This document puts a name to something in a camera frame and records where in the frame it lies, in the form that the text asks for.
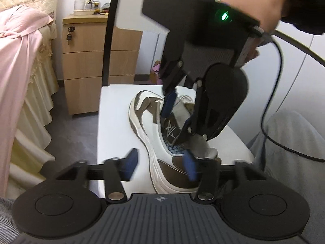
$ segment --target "bed skirt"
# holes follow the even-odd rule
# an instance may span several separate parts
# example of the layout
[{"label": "bed skirt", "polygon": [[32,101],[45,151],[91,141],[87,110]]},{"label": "bed skirt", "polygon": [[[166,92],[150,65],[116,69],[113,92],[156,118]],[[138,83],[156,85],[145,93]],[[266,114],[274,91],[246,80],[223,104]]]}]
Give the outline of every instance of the bed skirt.
[{"label": "bed skirt", "polygon": [[44,181],[39,171],[45,162],[55,160],[44,150],[51,142],[51,136],[44,127],[52,121],[49,112],[53,108],[51,95],[59,88],[51,55],[50,39],[45,39],[32,67],[12,147],[6,191],[9,199],[16,199],[25,190]]}]

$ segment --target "hand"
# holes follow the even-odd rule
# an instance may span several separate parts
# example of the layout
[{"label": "hand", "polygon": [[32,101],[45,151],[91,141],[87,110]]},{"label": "hand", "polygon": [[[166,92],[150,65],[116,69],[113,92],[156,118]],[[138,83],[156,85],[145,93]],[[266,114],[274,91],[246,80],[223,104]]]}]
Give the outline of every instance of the hand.
[{"label": "hand", "polygon": [[[271,33],[277,27],[280,19],[286,16],[288,11],[288,0],[221,0],[221,2],[259,20],[260,28],[267,33]],[[256,47],[260,42],[260,39],[254,41],[246,62],[259,55]]]}]

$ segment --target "white and brown sneaker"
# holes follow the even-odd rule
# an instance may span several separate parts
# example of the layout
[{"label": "white and brown sneaker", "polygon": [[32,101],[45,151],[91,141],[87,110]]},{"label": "white and brown sneaker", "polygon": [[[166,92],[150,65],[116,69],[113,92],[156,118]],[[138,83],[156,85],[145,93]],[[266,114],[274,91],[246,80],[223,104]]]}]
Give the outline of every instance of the white and brown sneaker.
[{"label": "white and brown sneaker", "polygon": [[187,144],[174,145],[184,121],[191,115],[194,102],[189,97],[176,100],[172,114],[161,127],[160,111],[164,99],[150,91],[139,92],[129,108],[132,129],[147,148],[152,184],[159,194],[196,192],[198,182],[191,182],[184,171],[184,145],[191,146],[194,155],[217,157],[217,150],[209,148],[201,136],[194,136]]}]

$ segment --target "drawer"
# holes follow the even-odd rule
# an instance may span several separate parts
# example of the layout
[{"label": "drawer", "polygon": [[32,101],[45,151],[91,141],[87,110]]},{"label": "drawer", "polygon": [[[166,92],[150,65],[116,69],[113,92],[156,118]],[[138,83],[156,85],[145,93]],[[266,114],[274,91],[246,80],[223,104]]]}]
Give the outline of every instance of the drawer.
[{"label": "drawer", "polygon": [[120,29],[114,27],[112,46],[110,50],[139,51],[142,31]]},{"label": "drawer", "polygon": [[102,76],[103,51],[64,53],[62,66],[65,80]]},{"label": "drawer", "polygon": [[100,104],[102,77],[64,81],[69,114],[96,112]]},{"label": "drawer", "polygon": [[109,75],[134,75],[138,51],[111,51]]},{"label": "drawer", "polygon": [[109,76],[108,84],[133,84],[134,75]]},{"label": "drawer", "polygon": [[[68,27],[75,27],[71,32],[72,40],[67,41]],[[63,25],[62,52],[100,51],[104,50],[106,34],[105,23],[86,23]]]}]

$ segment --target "pink blanket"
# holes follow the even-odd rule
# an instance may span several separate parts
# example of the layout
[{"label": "pink blanket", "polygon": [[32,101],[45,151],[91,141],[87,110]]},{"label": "pink blanket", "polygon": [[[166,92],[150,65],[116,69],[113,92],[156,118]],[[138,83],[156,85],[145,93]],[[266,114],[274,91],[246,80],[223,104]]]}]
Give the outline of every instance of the pink blanket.
[{"label": "pink blanket", "polygon": [[0,13],[0,196],[7,188],[17,122],[42,41],[38,29],[52,21],[47,14],[26,5]]}]

